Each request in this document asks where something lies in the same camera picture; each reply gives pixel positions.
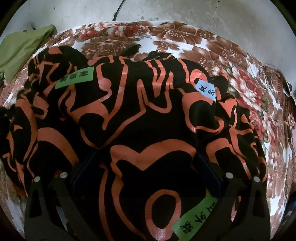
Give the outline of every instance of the black cord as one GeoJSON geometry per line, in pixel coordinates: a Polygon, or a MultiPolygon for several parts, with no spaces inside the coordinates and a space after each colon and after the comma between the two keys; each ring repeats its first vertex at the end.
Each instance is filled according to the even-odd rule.
{"type": "Polygon", "coordinates": [[[117,9],[116,13],[114,14],[114,18],[113,18],[113,20],[112,20],[113,22],[116,21],[117,15],[118,15],[118,13],[119,13],[119,11],[120,11],[120,9],[121,9],[121,7],[122,7],[122,5],[124,4],[125,1],[126,1],[126,0],[123,0],[123,1],[121,2],[119,8],[117,9]]]}

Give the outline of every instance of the green label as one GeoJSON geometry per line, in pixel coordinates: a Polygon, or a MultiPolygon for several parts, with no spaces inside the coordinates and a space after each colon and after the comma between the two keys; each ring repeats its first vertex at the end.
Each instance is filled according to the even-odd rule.
{"type": "Polygon", "coordinates": [[[181,241],[189,241],[197,233],[216,203],[217,199],[208,194],[198,205],[180,217],[172,229],[181,241]]]}
{"type": "Polygon", "coordinates": [[[64,76],[56,83],[56,89],[73,85],[81,82],[92,81],[94,74],[94,67],[80,69],[74,73],[64,76]]]}

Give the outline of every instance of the metal rivet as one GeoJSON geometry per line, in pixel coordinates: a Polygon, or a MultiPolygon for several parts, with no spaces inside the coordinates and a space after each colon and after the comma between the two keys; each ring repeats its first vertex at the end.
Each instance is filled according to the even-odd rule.
{"type": "Polygon", "coordinates": [[[66,173],[66,172],[62,172],[61,174],[60,174],[60,177],[61,178],[66,178],[68,176],[68,173],[66,173]]]}
{"type": "Polygon", "coordinates": [[[259,177],[254,177],[254,181],[258,183],[258,182],[260,182],[260,178],[259,177]]]}
{"type": "Polygon", "coordinates": [[[34,182],[37,183],[37,182],[39,182],[39,181],[40,181],[40,177],[35,177],[35,178],[34,178],[34,182]]]}
{"type": "Polygon", "coordinates": [[[227,172],[225,175],[226,175],[226,177],[227,177],[228,179],[232,179],[232,178],[233,178],[233,174],[230,173],[230,172],[227,172]]]}

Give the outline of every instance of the olive green fabric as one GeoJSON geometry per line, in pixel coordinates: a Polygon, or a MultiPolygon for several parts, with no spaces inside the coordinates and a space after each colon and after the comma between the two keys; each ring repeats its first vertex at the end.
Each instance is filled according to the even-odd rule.
{"type": "Polygon", "coordinates": [[[36,49],[52,35],[55,26],[34,30],[29,33],[8,34],[0,44],[0,72],[4,72],[7,82],[21,70],[36,49]]]}

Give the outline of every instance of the floral bedsheet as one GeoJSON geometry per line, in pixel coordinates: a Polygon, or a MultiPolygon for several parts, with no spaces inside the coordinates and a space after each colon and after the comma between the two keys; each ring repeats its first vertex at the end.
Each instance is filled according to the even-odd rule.
{"type": "MultiPolygon", "coordinates": [[[[281,72],[246,53],[238,45],[211,32],[179,22],[141,21],[99,22],[69,29],[53,36],[36,53],[52,46],[69,45],[89,60],[97,56],[119,55],[129,45],[141,45],[132,58],[140,61],[155,50],[165,50],[177,58],[199,63],[210,75],[226,73],[228,91],[250,110],[250,119],[259,135],[268,169],[267,200],[271,236],[278,229],[285,204],[295,190],[295,151],[291,142],[296,115],[295,103],[281,72]]],[[[28,63],[12,83],[0,89],[0,101],[9,108],[28,78],[28,63]]],[[[0,205],[17,230],[23,234],[26,199],[16,191],[0,165],[0,205]]]]}

